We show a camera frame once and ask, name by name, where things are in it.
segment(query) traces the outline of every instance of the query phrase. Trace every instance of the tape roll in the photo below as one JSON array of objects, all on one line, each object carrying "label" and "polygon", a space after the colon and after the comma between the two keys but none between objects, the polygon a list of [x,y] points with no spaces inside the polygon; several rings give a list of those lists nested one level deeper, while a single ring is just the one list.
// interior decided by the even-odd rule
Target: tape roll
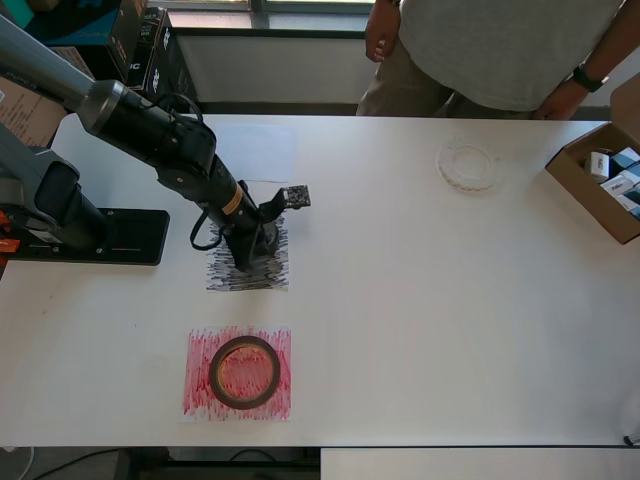
[{"label": "tape roll", "polygon": [[[256,397],[242,399],[232,396],[225,389],[224,385],[222,384],[221,376],[224,361],[229,357],[229,355],[237,350],[249,347],[257,348],[267,355],[269,361],[271,362],[272,372],[269,384],[264,391],[262,391]],[[209,384],[211,385],[213,394],[222,404],[230,408],[235,408],[236,410],[250,410],[266,403],[267,400],[269,400],[278,389],[279,382],[280,360],[278,359],[278,354],[266,340],[251,335],[236,337],[222,345],[222,347],[220,347],[220,349],[213,356],[211,367],[209,368]]]}]

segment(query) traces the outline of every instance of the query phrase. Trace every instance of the black scribbled paper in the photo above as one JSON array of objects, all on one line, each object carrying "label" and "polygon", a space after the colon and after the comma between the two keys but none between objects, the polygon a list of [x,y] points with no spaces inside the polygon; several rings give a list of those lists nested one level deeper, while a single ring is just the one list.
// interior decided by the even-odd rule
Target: black scribbled paper
[{"label": "black scribbled paper", "polygon": [[[207,253],[207,290],[236,292],[289,286],[289,236],[282,216],[276,220],[280,234],[278,249],[273,257],[255,260],[251,272],[241,272],[235,267],[229,247],[222,242]],[[218,227],[211,225],[209,241],[218,238]]]}]

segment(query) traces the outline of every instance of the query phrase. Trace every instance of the hand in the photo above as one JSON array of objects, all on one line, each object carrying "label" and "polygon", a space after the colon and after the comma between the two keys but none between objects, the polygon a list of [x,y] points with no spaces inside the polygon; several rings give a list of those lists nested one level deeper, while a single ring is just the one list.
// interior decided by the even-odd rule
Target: hand
[{"label": "hand", "polygon": [[569,120],[589,91],[574,80],[566,80],[533,113],[534,120]]},{"label": "hand", "polygon": [[389,0],[377,0],[367,23],[367,57],[378,63],[393,51],[400,30],[400,9]]}]

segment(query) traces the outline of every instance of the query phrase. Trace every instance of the paper sheet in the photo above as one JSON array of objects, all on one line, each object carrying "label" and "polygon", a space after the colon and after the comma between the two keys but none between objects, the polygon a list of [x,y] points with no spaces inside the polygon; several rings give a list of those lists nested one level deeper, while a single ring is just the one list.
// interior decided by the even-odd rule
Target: paper sheet
[{"label": "paper sheet", "polygon": [[236,180],[289,183],[295,131],[280,125],[221,124],[216,152]]},{"label": "paper sheet", "polygon": [[[229,340],[253,335],[269,342],[280,361],[280,381],[264,405],[236,410],[219,402],[209,384],[209,368],[218,349]],[[291,331],[286,327],[212,327],[191,330],[182,397],[182,420],[288,420],[291,414]]]},{"label": "paper sheet", "polygon": [[[289,237],[284,216],[276,220],[280,237],[273,257],[259,258],[250,272],[235,267],[231,251],[225,242],[207,253],[207,290],[234,292],[289,286]],[[218,228],[211,224],[209,243],[218,238]]]}]

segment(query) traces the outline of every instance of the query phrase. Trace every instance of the wristwatch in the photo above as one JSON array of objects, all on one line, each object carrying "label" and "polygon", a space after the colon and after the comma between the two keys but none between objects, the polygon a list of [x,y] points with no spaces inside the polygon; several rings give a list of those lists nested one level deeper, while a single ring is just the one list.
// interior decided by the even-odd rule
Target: wristwatch
[{"label": "wristwatch", "polygon": [[584,65],[576,67],[573,71],[572,78],[591,93],[598,91],[598,89],[609,80],[609,77],[604,77],[601,81],[591,80],[584,72]]}]

